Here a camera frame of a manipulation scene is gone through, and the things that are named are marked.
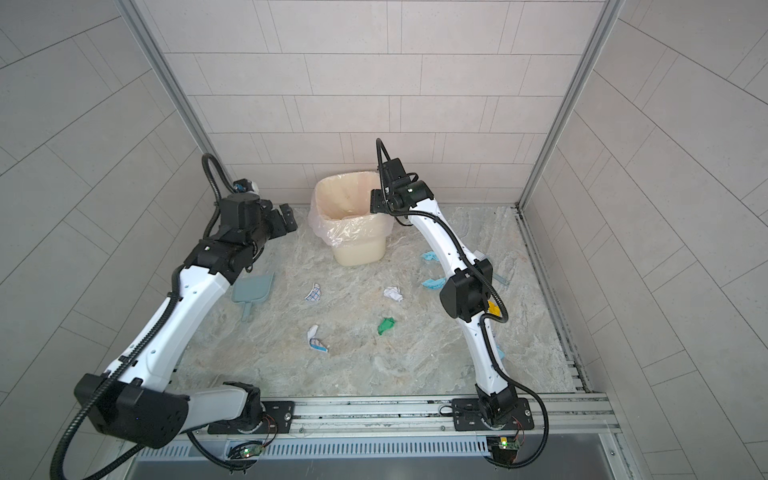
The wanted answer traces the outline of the beige trash bin with bag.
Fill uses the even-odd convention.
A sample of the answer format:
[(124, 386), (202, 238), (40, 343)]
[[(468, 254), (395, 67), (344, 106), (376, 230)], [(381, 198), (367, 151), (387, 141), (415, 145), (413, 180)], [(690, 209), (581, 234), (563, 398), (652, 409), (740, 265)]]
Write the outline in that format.
[(326, 177), (314, 188), (309, 225), (342, 266), (370, 264), (385, 255), (394, 218), (370, 211), (371, 192), (378, 187), (379, 175), (363, 171)]

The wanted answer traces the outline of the grey-green plastic dustpan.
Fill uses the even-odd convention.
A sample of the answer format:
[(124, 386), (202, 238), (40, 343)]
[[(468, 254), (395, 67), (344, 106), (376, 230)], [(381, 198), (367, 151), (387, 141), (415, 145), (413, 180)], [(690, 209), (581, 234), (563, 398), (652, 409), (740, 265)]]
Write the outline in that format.
[(231, 299), (242, 307), (241, 321), (250, 318), (252, 307), (264, 303), (271, 292), (274, 274), (252, 275), (238, 279), (233, 285)]

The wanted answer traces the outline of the green paper scrap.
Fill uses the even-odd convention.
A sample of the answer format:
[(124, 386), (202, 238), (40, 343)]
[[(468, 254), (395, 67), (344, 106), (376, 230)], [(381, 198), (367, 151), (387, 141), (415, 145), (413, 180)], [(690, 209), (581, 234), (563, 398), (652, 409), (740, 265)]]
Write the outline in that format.
[(377, 334), (383, 335), (386, 331), (391, 330), (396, 325), (396, 321), (391, 317), (384, 318), (377, 326)]

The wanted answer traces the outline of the grey-green hand brush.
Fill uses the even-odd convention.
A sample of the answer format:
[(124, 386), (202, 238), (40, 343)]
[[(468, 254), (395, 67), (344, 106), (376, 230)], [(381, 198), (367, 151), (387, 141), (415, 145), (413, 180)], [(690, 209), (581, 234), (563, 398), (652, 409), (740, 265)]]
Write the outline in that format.
[(515, 275), (515, 262), (508, 267), (503, 261), (497, 261), (479, 250), (474, 250), (473, 254), (478, 260), (488, 260), (493, 266), (493, 279), (502, 286), (509, 286)]

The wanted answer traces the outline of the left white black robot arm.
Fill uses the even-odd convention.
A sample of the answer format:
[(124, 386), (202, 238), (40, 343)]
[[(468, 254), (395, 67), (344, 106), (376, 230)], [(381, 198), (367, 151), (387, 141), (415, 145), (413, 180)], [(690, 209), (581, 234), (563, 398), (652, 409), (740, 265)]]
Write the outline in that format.
[(190, 394), (168, 390), (178, 361), (211, 308), (242, 273), (252, 270), (269, 240), (297, 228), (289, 205), (273, 206), (246, 179), (228, 181), (210, 153), (202, 155), (201, 164), (215, 197), (203, 237), (173, 270), (166, 299), (127, 349), (103, 373), (86, 374), (76, 385), (80, 409), (54, 450), (49, 469), (53, 479), (64, 478), (66, 455), (84, 422), (133, 445), (94, 473), (96, 479), (179, 434), (199, 448), (194, 433), (210, 424), (241, 433), (277, 429), (253, 385), (227, 382)]

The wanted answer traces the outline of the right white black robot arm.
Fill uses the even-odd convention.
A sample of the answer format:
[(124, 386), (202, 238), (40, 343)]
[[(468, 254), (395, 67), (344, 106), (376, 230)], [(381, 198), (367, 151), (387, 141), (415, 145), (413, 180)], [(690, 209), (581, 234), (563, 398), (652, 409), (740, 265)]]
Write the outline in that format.
[[(548, 411), (543, 399), (531, 388), (513, 379), (501, 363), (491, 324), (509, 321), (508, 310), (493, 286), (493, 265), (472, 253), (448, 224), (434, 193), (398, 158), (392, 158), (382, 139), (376, 140), (377, 173), (380, 186), (371, 191), (370, 211), (404, 218), (425, 238), (437, 255), (446, 283), (440, 302), (447, 315), (458, 322), (464, 334), (475, 371), (475, 388), (480, 418), (491, 429), (511, 425), (514, 436), (498, 438), (491, 446), (488, 462), (508, 470), (534, 463), (543, 453), (550, 432)], [(539, 406), (543, 432), (539, 445), (520, 460), (521, 435), (533, 428), (529, 403), (522, 391)]]

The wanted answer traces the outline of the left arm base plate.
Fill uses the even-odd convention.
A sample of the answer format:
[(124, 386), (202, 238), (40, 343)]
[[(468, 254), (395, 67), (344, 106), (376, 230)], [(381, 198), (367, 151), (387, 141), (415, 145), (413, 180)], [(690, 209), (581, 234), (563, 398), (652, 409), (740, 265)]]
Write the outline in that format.
[(247, 406), (245, 412), (236, 419), (209, 424), (206, 432), (211, 435), (288, 433), (295, 406), (293, 401), (261, 401), (258, 407)]

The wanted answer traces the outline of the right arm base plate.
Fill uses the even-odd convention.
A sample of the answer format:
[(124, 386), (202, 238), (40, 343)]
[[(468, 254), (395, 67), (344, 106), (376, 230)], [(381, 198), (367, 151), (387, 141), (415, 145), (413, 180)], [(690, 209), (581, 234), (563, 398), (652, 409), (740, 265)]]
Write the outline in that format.
[(455, 398), (450, 403), (450, 415), (459, 432), (535, 428), (529, 402), (522, 397), (501, 408), (483, 406), (479, 398)]

